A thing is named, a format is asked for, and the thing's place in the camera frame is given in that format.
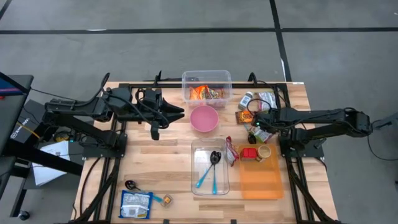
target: blue spoon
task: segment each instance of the blue spoon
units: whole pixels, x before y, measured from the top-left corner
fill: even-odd
[[[211,166],[209,167],[209,169],[206,170],[205,174],[203,174],[203,176],[201,177],[201,179],[199,179],[199,181],[197,182],[197,188],[200,188],[200,186],[202,185],[203,181],[205,180],[207,173],[209,173],[209,170],[211,169],[212,166],[214,166],[214,178],[213,178],[213,194],[216,195],[217,194],[217,182],[216,182],[216,164],[221,160],[221,153],[220,152],[216,152],[213,151],[210,154],[210,162],[211,162]]]

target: white paper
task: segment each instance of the white paper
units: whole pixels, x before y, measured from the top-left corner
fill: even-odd
[[[55,156],[61,156],[61,158],[66,159],[70,161],[69,158],[69,142],[68,141],[62,141],[62,142],[57,142],[48,146],[44,146],[40,149],[43,152],[53,154]],[[40,164],[35,164],[33,163],[33,173],[35,175],[35,183],[36,186],[41,186],[43,184],[46,184],[50,182],[51,180],[60,177],[66,172],[59,171],[56,169],[51,169],[48,167],[41,167]]]

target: blue snack package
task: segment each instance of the blue snack package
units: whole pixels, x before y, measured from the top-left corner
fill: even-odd
[[[153,192],[122,190],[119,218],[149,219],[153,196]]]

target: red packet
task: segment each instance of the red packet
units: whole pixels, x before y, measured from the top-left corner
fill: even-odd
[[[228,136],[226,138],[226,157],[231,167],[234,166],[235,160],[239,159],[239,154],[235,151],[234,147],[232,146],[231,136]]]

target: clear plastic bin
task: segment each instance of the clear plastic bin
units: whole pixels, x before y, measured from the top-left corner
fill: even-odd
[[[217,194],[225,195],[229,192],[228,162],[224,139],[196,139],[192,141],[192,183],[191,190],[195,195],[213,195],[214,168],[212,167],[201,187],[197,183],[211,166],[210,154],[221,152],[221,160],[216,164]]]
[[[190,87],[207,85],[212,90],[223,90],[220,99],[190,100]],[[187,71],[182,74],[182,98],[191,108],[209,105],[224,108],[232,97],[231,74],[226,70]]]

